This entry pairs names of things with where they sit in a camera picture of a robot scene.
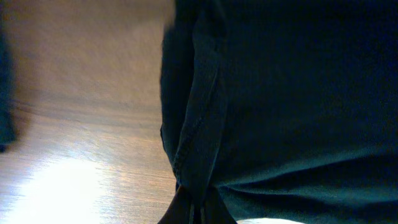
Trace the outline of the black t-shirt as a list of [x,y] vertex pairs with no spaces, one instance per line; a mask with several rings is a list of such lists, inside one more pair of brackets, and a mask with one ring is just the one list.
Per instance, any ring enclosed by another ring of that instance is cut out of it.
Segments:
[[176,1],[160,98],[194,223],[397,222],[396,1]]

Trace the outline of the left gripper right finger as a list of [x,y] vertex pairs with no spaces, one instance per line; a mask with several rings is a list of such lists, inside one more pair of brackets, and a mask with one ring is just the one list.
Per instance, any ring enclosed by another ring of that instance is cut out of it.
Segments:
[[201,207],[202,224],[237,224],[231,216],[219,192],[210,188],[206,192],[203,206]]

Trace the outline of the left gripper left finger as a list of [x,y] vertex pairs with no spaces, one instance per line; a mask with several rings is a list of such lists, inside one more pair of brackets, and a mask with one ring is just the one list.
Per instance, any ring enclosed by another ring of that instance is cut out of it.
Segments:
[[191,195],[184,187],[179,186],[158,224],[194,224],[194,213]]

